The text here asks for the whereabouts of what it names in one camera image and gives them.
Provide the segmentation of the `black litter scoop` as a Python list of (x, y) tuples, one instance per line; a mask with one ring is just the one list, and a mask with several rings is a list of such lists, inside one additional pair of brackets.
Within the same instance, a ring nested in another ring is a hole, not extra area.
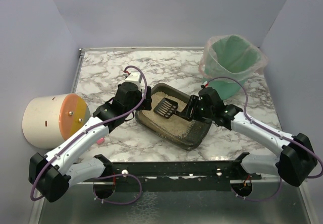
[(176, 101), (164, 97), (153, 109), (153, 111), (165, 119), (169, 119), (173, 115), (181, 117), (178, 107), (179, 104)]

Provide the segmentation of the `dark grey litter box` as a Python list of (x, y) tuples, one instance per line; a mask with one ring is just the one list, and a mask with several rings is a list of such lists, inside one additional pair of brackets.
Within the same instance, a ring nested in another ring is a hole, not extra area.
[[(163, 99), (168, 98), (179, 103), (182, 111), (189, 101), (190, 96), (165, 83), (158, 83), (151, 89), (151, 107), (155, 108)], [(178, 116), (165, 119), (153, 110), (137, 111), (136, 121), (150, 129), (156, 135), (185, 150), (197, 148), (207, 136), (211, 124), (197, 121), (186, 121)]]

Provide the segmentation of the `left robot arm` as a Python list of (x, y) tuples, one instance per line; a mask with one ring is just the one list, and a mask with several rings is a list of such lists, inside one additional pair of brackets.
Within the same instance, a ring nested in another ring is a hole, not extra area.
[(29, 161), (28, 180), (48, 202), (60, 199), (75, 184), (90, 179), (113, 178), (113, 164), (103, 155), (76, 163), (97, 140), (107, 136), (136, 110), (151, 109), (151, 87), (140, 90), (132, 82), (118, 85), (114, 98), (99, 106), (93, 116), (63, 144)]

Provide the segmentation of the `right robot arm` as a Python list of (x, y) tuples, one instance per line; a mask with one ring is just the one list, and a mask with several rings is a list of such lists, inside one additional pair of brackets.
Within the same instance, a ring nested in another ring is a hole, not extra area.
[(215, 123), (247, 136), (273, 153), (272, 156), (249, 153), (243, 157), (241, 166), (248, 174), (276, 175), (298, 187), (317, 166), (318, 161), (306, 135), (279, 131), (250, 117), (246, 110), (224, 104), (213, 88), (203, 88), (198, 95), (190, 96), (178, 116), (188, 121)]

